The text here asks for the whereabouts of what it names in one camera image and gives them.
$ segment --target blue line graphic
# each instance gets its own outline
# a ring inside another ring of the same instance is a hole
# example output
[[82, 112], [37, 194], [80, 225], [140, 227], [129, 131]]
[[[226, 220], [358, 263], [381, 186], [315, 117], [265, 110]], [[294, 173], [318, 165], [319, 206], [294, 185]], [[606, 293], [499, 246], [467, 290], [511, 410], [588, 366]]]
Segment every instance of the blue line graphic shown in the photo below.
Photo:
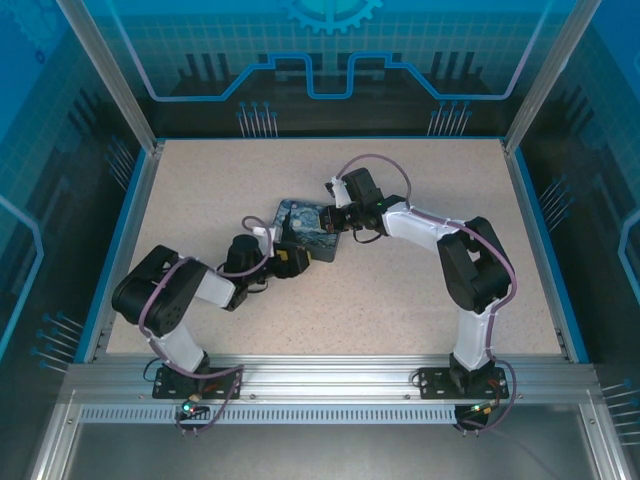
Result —
[[156, 94], [153, 86], [151, 85], [151, 81], [146, 74], [144, 67], [142, 66], [142, 62], [138, 57], [138, 54], [131, 43], [131, 39], [127, 34], [124, 25], [116, 11], [113, 0], [106, 0], [106, 3], [109, 7], [109, 10], [113, 16], [113, 19], [116, 23], [118, 31], [122, 35], [122, 39], [127, 46], [127, 50], [133, 59], [134, 64], [142, 78], [142, 81], [149, 93], [149, 96], [153, 98], [156, 102], [166, 102], [166, 103], [175, 103], [175, 102], [224, 102], [227, 100], [237, 89], [242, 85], [242, 83], [253, 73], [256, 71], [262, 70], [275, 70], [276, 69], [276, 61], [277, 60], [301, 60], [305, 64], [305, 74], [306, 74], [306, 86], [307, 93], [310, 98], [314, 100], [346, 100], [353, 95], [353, 84], [355, 78], [355, 64], [357, 60], [365, 59], [365, 58], [379, 58], [384, 60], [384, 68], [391, 70], [407, 70], [411, 76], [413, 76], [416, 81], [427, 91], [429, 92], [433, 98], [436, 100], [493, 100], [500, 101], [509, 98], [511, 93], [516, 86], [518, 79], [520, 78], [520, 74], [524, 68], [524, 65], [529, 58], [529, 54], [533, 49], [533, 46], [538, 39], [540, 34], [540, 30], [542, 29], [549, 12], [551, 11], [551, 7], [555, 3], [555, 0], [551, 0], [544, 11], [542, 12], [540, 19], [527, 43], [527, 46], [522, 54], [522, 58], [518, 62], [518, 65], [513, 73], [511, 81], [507, 86], [506, 91], [503, 94], [464, 94], [464, 93], [439, 93], [431, 83], [420, 73], [420, 71], [416, 68], [416, 66], [409, 62], [396, 62], [393, 60], [393, 52], [389, 51], [369, 51], [369, 52], [356, 52], [352, 53], [347, 62], [347, 85], [344, 93], [316, 93], [314, 85], [313, 85], [313, 65], [311, 57], [304, 52], [282, 52], [282, 53], [268, 53], [267, 54], [267, 62], [266, 63], [253, 63], [247, 66], [242, 73], [227, 87], [227, 89], [221, 95], [193, 95], [193, 96], [175, 96], [175, 97], [166, 97], [160, 96]]
[[627, 279], [633, 290], [636, 300], [640, 303], [640, 285], [638, 284], [638, 278], [636, 277], [633, 267], [627, 258], [627, 243], [629, 242], [629, 230], [638, 223], [640, 220], [640, 210], [636, 210], [622, 224], [622, 232], [620, 232], [620, 243], [618, 244], [618, 258], [622, 263], [624, 273], [627, 274]]
[[2, 334], [2, 338], [0, 339], [0, 361], [2, 361], [2, 357], [4, 356], [4, 352], [7, 350], [9, 340], [11, 340], [13, 331], [16, 328], [16, 324], [18, 323], [18, 319], [20, 318], [20, 314], [22, 313], [24, 304], [27, 301], [29, 293], [31, 293], [31, 288], [33, 287], [33, 282], [35, 282], [36, 276], [38, 275], [38, 270], [40, 270], [40, 265], [42, 265], [42, 260], [44, 259], [44, 246], [42, 245], [40, 227], [38, 227], [38, 224], [31, 217], [20, 211], [18, 207], [13, 205], [2, 195], [0, 195], [0, 205], [6, 208], [9, 213], [11, 213], [18, 219], [20, 223], [31, 230], [31, 234], [33, 235], [33, 242], [36, 245], [36, 258], [31, 265], [29, 275], [27, 276], [27, 279], [22, 286], [22, 291], [20, 292], [18, 301], [16, 302], [15, 307], [13, 307], [13, 312], [11, 312], [11, 316], [9, 317], [7, 327], [5, 328], [4, 333]]

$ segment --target robotic arm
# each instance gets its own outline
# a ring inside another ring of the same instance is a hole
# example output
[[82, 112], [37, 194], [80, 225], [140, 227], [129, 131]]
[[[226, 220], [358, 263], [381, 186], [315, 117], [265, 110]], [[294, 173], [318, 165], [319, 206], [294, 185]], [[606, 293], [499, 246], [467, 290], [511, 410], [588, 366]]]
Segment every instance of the robotic arm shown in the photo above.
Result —
[[[269, 245], [261, 242], [264, 233], [264, 229], [255, 228], [254, 235], [235, 237], [223, 264], [224, 272], [195, 259], [187, 260], [175, 271], [143, 319], [144, 328], [151, 334], [149, 341], [163, 360], [188, 373], [209, 373], [206, 353], [183, 322], [194, 299], [233, 311], [247, 298], [250, 286], [265, 284], [270, 277], [292, 278], [307, 269], [310, 255], [305, 249], [274, 244], [272, 254]], [[138, 325], [156, 286], [180, 259], [178, 252], [162, 245], [155, 247], [115, 289], [111, 300], [114, 310]]]
[[[374, 230], [409, 240], [440, 256], [447, 291], [459, 307], [458, 338], [450, 356], [451, 380], [462, 395], [485, 382], [494, 367], [485, 344], [490, 315], [511, 284], [498, 258], [457, 226], [463, 222], [413, 208], [398, 195], [385, 198], [365, 168], [333, 178], [326, 187], [336, 200], [336, 205], [325, 208], [321, 215], [327, 232]], [[464, 226], [506, 258], [487, 220], [476, 217]]]

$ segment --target gear logo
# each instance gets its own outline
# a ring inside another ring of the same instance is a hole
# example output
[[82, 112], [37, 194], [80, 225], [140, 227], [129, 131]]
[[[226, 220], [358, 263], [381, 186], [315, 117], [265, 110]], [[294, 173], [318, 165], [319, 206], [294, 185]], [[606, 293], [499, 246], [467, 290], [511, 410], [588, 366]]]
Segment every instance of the gear logo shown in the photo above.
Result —
[[363, 19], [373, 18], [372, 10], [382, 6], [382, 0], [281, 0], [289, 12], [289, 20], [298, 20], [302, 28], [313, 33], [336, 30], [347, 33], [350, 27], [360, 28]]
[[55, 38], [58, 28], [55, 8], [54, 0], [0, 0], [0, 12], [11, 12], [22, 33], [39, 50]]

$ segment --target gray floor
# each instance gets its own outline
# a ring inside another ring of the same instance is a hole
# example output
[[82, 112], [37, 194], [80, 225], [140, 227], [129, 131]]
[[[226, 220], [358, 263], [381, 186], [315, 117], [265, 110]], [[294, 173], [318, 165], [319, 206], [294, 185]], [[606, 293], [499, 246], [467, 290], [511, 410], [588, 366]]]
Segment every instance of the gray floor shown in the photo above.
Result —
[[[573, 407], [518, 407], [500, 427], [558, 478], [595, 478]], [[68, 480], [553, 478], [512, 439], [451, 426], [220, 426], [182, 438], [167, 426], [88, 425]]]

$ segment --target vent slot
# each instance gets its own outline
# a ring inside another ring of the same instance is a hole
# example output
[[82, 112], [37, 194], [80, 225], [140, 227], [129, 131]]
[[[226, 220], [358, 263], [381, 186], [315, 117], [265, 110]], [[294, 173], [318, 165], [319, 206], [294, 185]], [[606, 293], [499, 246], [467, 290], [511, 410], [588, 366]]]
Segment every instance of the vent slot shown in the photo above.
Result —
[[[81, 423], [172, 424], [177, 405], [91, 405], [82, 409]], [[218, 405], [185, 425], [207, 422]], [[222, 424], [453, 424], [448, 405], [229, 405], [218, 420]]]

